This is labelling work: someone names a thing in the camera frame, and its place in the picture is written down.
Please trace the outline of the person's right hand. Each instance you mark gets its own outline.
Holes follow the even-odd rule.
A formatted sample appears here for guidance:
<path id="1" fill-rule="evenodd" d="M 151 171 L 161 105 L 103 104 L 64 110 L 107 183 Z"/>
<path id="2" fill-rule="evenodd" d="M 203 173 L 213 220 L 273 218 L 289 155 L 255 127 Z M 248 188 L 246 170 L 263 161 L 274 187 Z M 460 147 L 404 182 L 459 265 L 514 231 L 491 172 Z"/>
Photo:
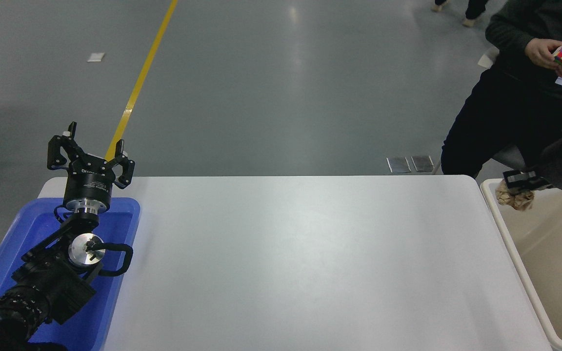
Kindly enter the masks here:
<path id="1" fill-rule="evenodd" d="M 562 41 L 533 38 L 525 46 L 524 54 L 535 66 L 555 70 L 559 64 L 555 61 L 553 53 L 560 47 L 562 47 Z"/>

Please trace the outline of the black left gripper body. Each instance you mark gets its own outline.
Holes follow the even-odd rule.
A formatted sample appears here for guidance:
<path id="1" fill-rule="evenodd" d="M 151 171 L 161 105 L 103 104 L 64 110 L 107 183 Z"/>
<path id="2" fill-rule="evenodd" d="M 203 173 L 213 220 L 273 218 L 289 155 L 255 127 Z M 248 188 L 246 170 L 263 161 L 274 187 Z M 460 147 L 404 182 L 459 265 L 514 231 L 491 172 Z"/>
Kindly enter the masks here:
<path id="1" fill-rule="evenodd" d="M 78 157 L 69 163 L 62 204 L 73 211 L 83 202 L 94 203 L 98 211 L 111 207 L 115 174 L 107 161 L 96 156 Z"/>

